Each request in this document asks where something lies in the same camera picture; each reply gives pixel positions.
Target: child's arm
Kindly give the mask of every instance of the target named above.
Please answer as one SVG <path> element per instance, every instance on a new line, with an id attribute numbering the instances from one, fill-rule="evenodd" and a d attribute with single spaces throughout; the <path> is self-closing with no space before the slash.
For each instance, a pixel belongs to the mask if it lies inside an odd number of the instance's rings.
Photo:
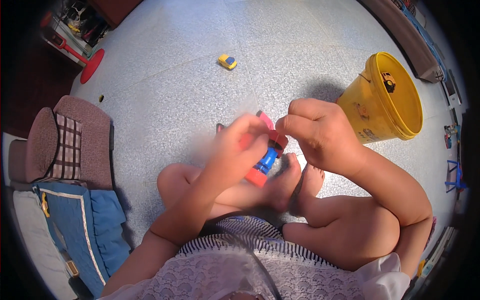
<path id="1" fill-rule="evenodd" d="M 276 129 L 299 141 L 307 162 L 340 174 L 369 192 L 401 226 L 395 252 L 412 276 L 432 226 L 432 207 L 420 184 L 380 154 L 361 145 L 343 110 L 317 99 L 297 99 Z"/>
<path id="2" fill-rule="evenodd" d="M 402 272 L 412 276 L 432 227 L 432 206 L 423 188 L 407 172 L 373 150 L 364 150 L 364 167 L 348 179 L 397 217 L 400 239 L 395 252 Z"/>
<path id="3" fill-rule="evenodd" d="M 243 150 L 240 138 L 251 133 L 258 138 Z M 210 214 L 215 198 L 240 182 L 267 150 L 268 127 L 254 115 L 243 115 L 215 137 L 216 148 L 205 169 L 190 189 L 157 217 L 140 246 L 135 248 L 108 280 L 102 297 L 126 284 L 152 278 L 180 247 L 195 239 Z"/>

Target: black strap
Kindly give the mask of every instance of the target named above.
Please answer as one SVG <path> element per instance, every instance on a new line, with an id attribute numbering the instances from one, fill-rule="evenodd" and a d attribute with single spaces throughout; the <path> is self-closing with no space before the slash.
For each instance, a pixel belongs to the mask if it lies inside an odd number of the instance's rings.
<path id="1" fill-rule="evenodd" d="M 272 294 L 275 296 L 275 299 L 276 300 L 282 300 L 282 296 L 280 295 L 280 292 L 278 291 L 278 288 L 276 287 L 276 284 L 275 284 L 275 281 L 273 280 L 272 276 L 270 276 L 270 273 L 268 272 L 268 270 L 265 268 L 264 264 L 260 261 L 260 259 L 255 255 L 255 253 L 253 252 L 253 250 L 247 245 L 245 244 L 244 241 L 242 241 L 240 238 L 238 238 L 233 232 L 231 232 L 230 230 L 227 230 L 227 229 L 224 229 L 224 228 L 221 228 L 220 226 L 218 225 L 215 225 L 218 230 L 220 232 L 223 232 L 223 233 L 227 233 L 229 235 L 231 235 L 233 237 L 233 239 L 239 243 L 243 248 L 245 248 L 245 250 L 253 257 L 253 259 L 257 262 L 257 265 L 260 267 L 260 269 L 263 271 L 263 273 L 265 274 L 265 276 L 267 277 L 268 279 L 268 283 L 269 283 L 269 288 L 270 288 L 270 291 L 272 292 Z"/>

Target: yellow bucket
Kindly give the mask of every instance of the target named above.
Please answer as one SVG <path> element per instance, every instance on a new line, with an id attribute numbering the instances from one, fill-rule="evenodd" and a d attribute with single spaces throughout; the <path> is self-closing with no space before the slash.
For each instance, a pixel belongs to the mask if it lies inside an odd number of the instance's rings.
<path id="1" fill-rule="evenodd" d="M 394 78 L 392 93 L 387 92 L 382 73 Z M 396 137 L 410 140 L 419 134 L 423 124 L 417 89 L 405 68 L 387 52 L 370 56 L 365 69 L 336 103 L 362 144 Z"/>

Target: child's leg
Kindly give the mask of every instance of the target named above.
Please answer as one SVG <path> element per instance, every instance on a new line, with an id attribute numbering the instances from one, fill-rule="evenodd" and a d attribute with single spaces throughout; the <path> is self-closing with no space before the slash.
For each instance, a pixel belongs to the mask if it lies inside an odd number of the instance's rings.
<path id="1" fill-rule="evenodd" d="M 271 206 L 284 212 L 288 201 L 300 180 L 301 170 L 294 153 L 287 154 L 289 167 L 280 176 L 268 181 L 260 189 L 249 183 L 239 183 L 221 193 L 216 199 L 209 218 L 226 213 L 252 208 L 258 205 Z M 157 178 L 157 187 L 166 208 L 169 208 L 189 188 L 202 172 L 185 164 L 171 164 L 165 167 Z"/>
<path id="2" fill-rule="evenodd" d="M 285 240 L 350 271 L 391 253 L 400 234 L 397 218 L 372 197 L 316 198 L 323 180 L 323 172 L 309 165 L 298 198 L 308 224 L 285 224 Z"/>

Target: pink toy part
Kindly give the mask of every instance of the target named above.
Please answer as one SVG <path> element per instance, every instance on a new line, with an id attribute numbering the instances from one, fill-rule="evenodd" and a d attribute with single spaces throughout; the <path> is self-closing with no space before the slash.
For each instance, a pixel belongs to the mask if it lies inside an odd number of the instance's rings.
<path id="1" fill-rule="evenodd" d="M 259 110 L 255 115 L 261 118 L 265 122 L 265 124 L 267 124 L 268 129 L 270 130 L 274 129 L 272 120 L 270 120 L 270 118 L 267 117 L 267 115 L 265 115 L 263 111 Z"/>

